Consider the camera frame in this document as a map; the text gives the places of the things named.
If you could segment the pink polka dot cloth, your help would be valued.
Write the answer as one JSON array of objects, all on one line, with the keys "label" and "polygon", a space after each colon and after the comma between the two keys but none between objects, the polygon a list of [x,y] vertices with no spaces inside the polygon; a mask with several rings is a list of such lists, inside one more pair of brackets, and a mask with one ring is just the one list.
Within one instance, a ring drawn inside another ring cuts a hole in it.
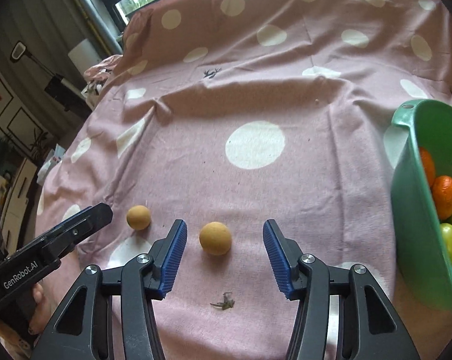
[{"label": "pink polka dot cloth", "polygon": [[[296,306],[262,225],[308,253],[395,281],[393,167],[383,136],[414,98],[451,102],[452,16],[441,0],[161,0],[128,24],[98,105],[44,184],[37,232],[104,202],[110,225],[44,281],[59,303],[83,267],[120,266],[188,226],[155,304],[168,359],[283,359]],[[136,231],[126,213],[147,206]],[[232,233],[206,253],[210,222]],[[220,310],[232,292],[233,308]]]}]

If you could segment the tan longan fruit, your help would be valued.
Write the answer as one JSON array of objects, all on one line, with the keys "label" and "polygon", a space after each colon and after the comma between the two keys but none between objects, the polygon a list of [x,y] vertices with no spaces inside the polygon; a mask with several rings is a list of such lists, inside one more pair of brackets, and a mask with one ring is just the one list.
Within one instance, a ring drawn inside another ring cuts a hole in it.
[{"label": "tan longan fruit", "polygon": [[127,224],[136,231],[145,230],[151,221],[151,211],[145,205],[132,206],[126,213]]},{"label": "tan longan fruit", "polygon": [[206,253],[225,255],[232,247],[232,233],[224,223],[210,222],[200,230],[199,242]]}]

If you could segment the right tan longan fruit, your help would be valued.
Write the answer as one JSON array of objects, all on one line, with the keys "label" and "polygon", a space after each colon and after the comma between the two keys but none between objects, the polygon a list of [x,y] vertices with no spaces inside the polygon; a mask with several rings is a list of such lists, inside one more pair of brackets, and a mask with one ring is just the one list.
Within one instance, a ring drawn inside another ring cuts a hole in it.
[{"label": "right tan longan fruit", "polygon": [[225,255],[232,247],[232,233],[224,223],[210,222],[200,230],[199,242],[206,253]]}]

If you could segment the left tan longan fruit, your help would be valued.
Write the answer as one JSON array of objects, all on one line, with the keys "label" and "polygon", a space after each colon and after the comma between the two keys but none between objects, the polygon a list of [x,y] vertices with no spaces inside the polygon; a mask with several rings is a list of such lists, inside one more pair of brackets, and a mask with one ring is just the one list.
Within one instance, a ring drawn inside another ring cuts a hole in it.
[{"label": "left tan longan fruit", "polygon": [[151,221],[151,211],[145,205],[132,206],[126,213],[127,224],[136,231],[145,230]]}]

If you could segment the orange tangerine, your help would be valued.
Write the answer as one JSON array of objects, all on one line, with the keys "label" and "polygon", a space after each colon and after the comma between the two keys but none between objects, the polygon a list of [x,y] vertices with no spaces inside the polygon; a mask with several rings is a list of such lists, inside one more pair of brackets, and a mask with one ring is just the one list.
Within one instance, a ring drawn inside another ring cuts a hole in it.
[{"label": "orange tangerine", "polygon": [[426,175],[426,180],[428,182],[428,186],[431,188],[432,185],[434,184],[434,180],[436,179],[436,168],[434,160],[430,152],[428,152],[428,150],[426,150],[424,147],[420,147],[419,152],[420,159],[422,161],[422,165]]},{"label": "orange tangerine", "polygon": [[431,188],[434,205],[440,221],[452,216],[452,177],[439,176]]}]

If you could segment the dried green stem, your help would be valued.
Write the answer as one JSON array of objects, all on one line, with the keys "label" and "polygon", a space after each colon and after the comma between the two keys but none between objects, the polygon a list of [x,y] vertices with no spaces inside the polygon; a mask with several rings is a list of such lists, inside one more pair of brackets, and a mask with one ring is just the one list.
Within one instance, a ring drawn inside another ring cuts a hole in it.
[{"label": "dried green stem", "polygon": [[235,300],[232,297],[232,292],[224,292],[223,299],[221,301],[210,303],[210,306],[218,308],[222,311],[233,308],[235,305]]}]

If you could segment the green plastic bowl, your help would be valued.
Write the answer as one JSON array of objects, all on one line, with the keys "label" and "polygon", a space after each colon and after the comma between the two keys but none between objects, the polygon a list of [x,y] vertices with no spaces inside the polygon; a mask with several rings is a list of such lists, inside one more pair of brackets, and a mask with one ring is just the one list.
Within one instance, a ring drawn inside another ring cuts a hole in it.
[{"label": "green plastic bowl", "polygon": [[452,262],[420,159],[425,148],[438,175],[452,178],[452,106],[437,100],[404,102],[391,120],[398,153],[391,184],[397,263],[418,300],[452,311]]}]

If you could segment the black floor lamp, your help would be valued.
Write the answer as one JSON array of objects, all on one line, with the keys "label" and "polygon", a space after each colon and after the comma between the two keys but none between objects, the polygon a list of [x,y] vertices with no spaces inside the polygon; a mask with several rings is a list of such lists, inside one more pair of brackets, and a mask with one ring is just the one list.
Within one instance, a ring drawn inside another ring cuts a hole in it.
[{"label": "black floor lamp", "polygon": [[45,64],[40,62],[22,41],[17,41],[10,54],[10,61],[18,63],[23,57],[34,62],[46,75],[49,81],[44,91],[63,106],[65,111],[71,111],[81,119],[87,119],[92,113],[82,92],[61,74],[52,72]]}]

